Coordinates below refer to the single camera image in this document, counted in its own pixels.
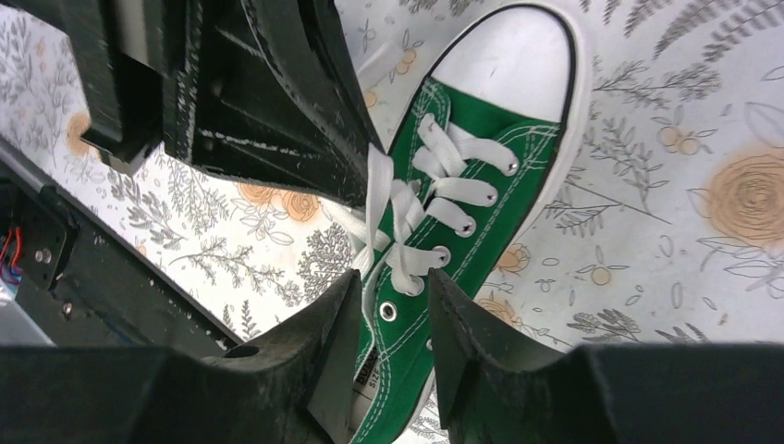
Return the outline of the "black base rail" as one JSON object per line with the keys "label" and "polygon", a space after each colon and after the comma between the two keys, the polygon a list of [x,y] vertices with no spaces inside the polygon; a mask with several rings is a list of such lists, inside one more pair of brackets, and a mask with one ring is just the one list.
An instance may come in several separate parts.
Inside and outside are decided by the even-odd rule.
{"label": "black base rail", "polygon": [[240,343],[8,141],[1,143],[1,341],[162,346],[197,358]]}

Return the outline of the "floral table mat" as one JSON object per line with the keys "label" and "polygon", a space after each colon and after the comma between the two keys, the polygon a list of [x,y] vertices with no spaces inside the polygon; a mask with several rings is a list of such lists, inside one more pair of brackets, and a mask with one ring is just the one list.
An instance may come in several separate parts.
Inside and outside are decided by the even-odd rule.
{"label": "floral table mat", "polygon": [[[783,5],[568,1],[593,42],[588,122],[556,196],[477,295],[560,351],[783,339]],[[133,176],[83,142],[67,36],[1,11],[1,132],[241,339],[349,265],[316,197],[155,151]]]}

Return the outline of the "green canvas sneaker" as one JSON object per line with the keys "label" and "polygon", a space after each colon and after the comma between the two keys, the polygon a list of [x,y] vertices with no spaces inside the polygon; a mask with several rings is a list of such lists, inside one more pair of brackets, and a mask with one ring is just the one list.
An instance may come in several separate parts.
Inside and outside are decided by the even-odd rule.
{"label": "green canvas sneaker", "polygon": [[435,383],[429,273],[467,295],[557,194],[590,98],[587,38],[553,1],[506,2],[439,54],[388,151],[369,150],[366,204],[328,208],[361,272],[353,443],[391,443]]}

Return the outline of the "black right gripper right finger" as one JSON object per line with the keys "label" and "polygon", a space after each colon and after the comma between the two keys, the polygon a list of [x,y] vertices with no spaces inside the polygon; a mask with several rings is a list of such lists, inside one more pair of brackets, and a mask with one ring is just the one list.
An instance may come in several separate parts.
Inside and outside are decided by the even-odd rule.
{"label": "black right gripper right finger", "polygon": [[440,425],[453,443],[779,443],[779,344],[546,347],[428,276]]}

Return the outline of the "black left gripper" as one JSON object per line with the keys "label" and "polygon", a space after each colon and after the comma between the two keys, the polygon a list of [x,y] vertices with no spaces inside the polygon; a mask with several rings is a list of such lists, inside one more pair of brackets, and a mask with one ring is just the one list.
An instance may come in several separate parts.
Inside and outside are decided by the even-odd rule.
{"label": "black left gripper", "polygon": [[380,140],[333,2],[7,6],[69,38],[91,119],[81,139],[114,170],[134,174],[164,138],[209,176],[364,207]]}

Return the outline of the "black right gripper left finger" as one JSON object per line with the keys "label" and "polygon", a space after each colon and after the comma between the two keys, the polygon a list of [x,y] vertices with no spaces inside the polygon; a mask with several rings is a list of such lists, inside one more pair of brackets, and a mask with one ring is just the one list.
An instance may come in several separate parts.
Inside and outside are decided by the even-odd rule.
{"label": "black right gripper left finger", "polygon": [[361,322],[350,270],[222,357],[4,347],[5,443],[344,443]]}

